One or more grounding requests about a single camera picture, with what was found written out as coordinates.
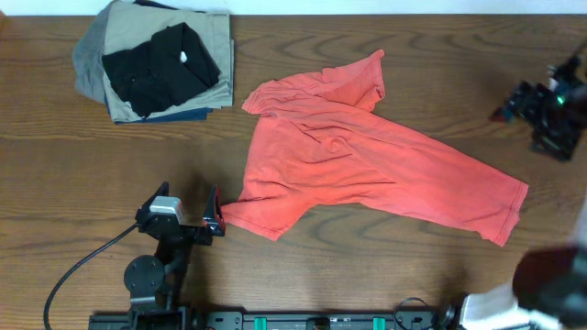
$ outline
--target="white wall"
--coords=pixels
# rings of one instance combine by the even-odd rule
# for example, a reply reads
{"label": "white wall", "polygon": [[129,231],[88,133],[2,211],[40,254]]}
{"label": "white wall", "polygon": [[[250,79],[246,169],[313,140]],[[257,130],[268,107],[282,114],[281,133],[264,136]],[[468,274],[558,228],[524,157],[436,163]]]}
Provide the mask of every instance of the white wall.
{"label": "white wall", "polygon": [[[95,15],[109,0],[0,0],[7,15]],[[587,14],[587,0],[160,0],[233,15]]]}

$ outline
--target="cable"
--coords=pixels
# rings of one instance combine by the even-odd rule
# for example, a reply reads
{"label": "cable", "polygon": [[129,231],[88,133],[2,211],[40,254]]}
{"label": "cable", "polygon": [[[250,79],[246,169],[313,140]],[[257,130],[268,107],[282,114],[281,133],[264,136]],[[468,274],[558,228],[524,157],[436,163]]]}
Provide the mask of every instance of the cable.
{"label": "cable", "polygon": [[[403,299],[403,300],[402,300],[402,302],[400,302],[400,304],[398,304],[398,305],[397,305],[397,307],[395,308],[395,312],[393,312],[393,320],[394,320],[394,321],[395,321],[395,323],[396,323],[397,325],[399,325],[399,326],[400,326],[400,327],[401,327],[403,330],[407,330],[407,329],[406,329],[406,328],[405,328],[405,326],[402,324],[402,322],[400,322],[400,321],[398,321],[398,320],[397,320],[397,317],[395,317],[395,316],[397,315],[397,312],[399,312],[399,310],[400,310],[400,307],[402,307],[402,305],[403,305],[404,303],[407,303],[407,302],[420,302],[420,303],[423,303],[423,304],[424,304],[424,306],[428,307],[428,304],[427,304],[425,301],[423,301],[422,299],[420,299],[420,298],[416,298],[416,297],[409,297],[409,298],[405,298],[405,299]],[[428,327],[422,328],[422,330],[430,330],[430,329],[432,329],[432,327],[434,327],[434,321],[432,321],[432,325],[431,325],[431,326],[428,326]]]}
{"label": "cable", "polygon": [[51,326],[49,325],[49,308],[51,307],[51,302],[53,301],[53,298],[55,298],[55,293],[57,293],[57,290],[61,287],[61,285],[65,282],[65,280],[67,280],[73,274],[74,271],[76,271],[77,269],[79,269],[80,266],[82,266],[84,263],[86,263],[89,259],[95,257],[98,253],[104,251],[105,249],[110,248],[111,246],[113,246],[117,241],[119,241],[122,237],[125,237],[126,235],[128,235],[136,227],[137,227],[137,224],[132,225],[127,230],[125,230],[124,232],[122,232],[122,234],[116,236],[110,242],[102,245],[96,251],[90,253],[87,257],[85,257],[85,258],[81,259],[80,261],[78,261],[78,263],[76,263],[75,265],[73,265],[73,267],[71,269],[69,269],[65,273],[65,275],[63,275],[63,277],[61,278],[61,280],[59,280],[57,282],[57,284],[55,284],[55,287],[53,288],[53,291],[51,291],[51,294],[47,298],[47,302],[45,302],[45,310],[43,311],[43,322],[45,323],[45,329],[46,330],[51,330]]}

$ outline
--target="coral fabric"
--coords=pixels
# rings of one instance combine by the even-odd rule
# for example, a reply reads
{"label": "coral fabric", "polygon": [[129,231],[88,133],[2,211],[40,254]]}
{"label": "coral fabric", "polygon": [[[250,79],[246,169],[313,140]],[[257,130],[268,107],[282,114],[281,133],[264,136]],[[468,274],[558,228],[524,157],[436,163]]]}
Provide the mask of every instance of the coral fabric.
{"label": "coral fabric", "polygon": [[479,232],[503,246],[527,185],[371,113],[385,95],[378,50],[322,72],[262,84],[244,190],[225,220],[277,240],[312,206],[360,203]]}

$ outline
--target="black cable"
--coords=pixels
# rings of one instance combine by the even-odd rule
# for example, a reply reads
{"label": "black cable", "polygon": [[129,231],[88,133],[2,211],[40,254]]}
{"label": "black cable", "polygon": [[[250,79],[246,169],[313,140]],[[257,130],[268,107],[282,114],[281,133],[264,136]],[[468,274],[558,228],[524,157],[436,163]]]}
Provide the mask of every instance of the black cable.
{"label": "black cable", "polygon": [[[397,307],[395,307],[395,312],[393,312],[393,320],[394,320],[394,321],[395,321],[395,323],[396,323],[397,325],[399,325],[399,326],[400,326],[400,327],[401,327],[403,330],[407,330],[407,329],[406,329],[406,328],[405,328],[405,326],[402,324],[402,322],[399,322],[399,321],[397,320],[397,317],[395,317],[395,316],[397,315],[397,312],[399,312],[399,310],[400,310],[400,307],[402,307],[402,305],[403,305],[404,303],[408,303],[408,302],[420,302],[420,303],[423,303],[423,304],[424,304],[424,306],[428,307],[428,304],[427,304],[425,301],[423,301],[422,299],[420,299],[420,298],[416,298],[416,297],[409,297],[409,298],[405,298],[405,299],[403,299],[403,300],[402,300],[402,302],[400,302],[400,304],[398,304],[398,305],[397,305]],[[430,325],[430,326],[428,326],[428,327],[425,327],[425,328],[422,328],[422,330],[430,330],[430,329],[432,329],[432,327],[434,327],[434,321],[431,323],[431,325]]]}
{"label": "black cable", "polygon": [[43,311],[43,322],[45,323],[45,329],[46,330],[51,330],[51,326],[49,325],[49,308],[51,307],[51,302],[53,301],[53,298],[55,297],[55,293],[57,293],[57,290],[61,287],[61,285],[65,282],[65,280],[67,280],[72,275],[72,273],[74,271],[76,271],[77,269],[79,269],[80,266],[82,266],[84,263],[86,263],[89,259],[95,257],[98,253],[104,251],[105,249],[110,248],[117,241],[119,241],[120,238],[125,237],[126,235],[128,235],[128,233],[130,233],[131,231],[133,231],[136,227],[137,227],[137,224],[132,225],[127,230],[125,230],[124,232],[122,232],[122,234],[116,236],[110,242],[102,245],[96,251],[90,253],[87,257],[85,257],[85,258],[81,259],[80,261],[78,261],[78,263],[76,263],[71,269],[69,269],[65,273],[65,275],[63,275],[63,277],[61,278],[61,280],[59,280],[57,282],[57,284],[55,284],[55,287],[53,288],[53,291],[51,291],[51,294],[47,298],[47,302],[45,302],[45,310]]}

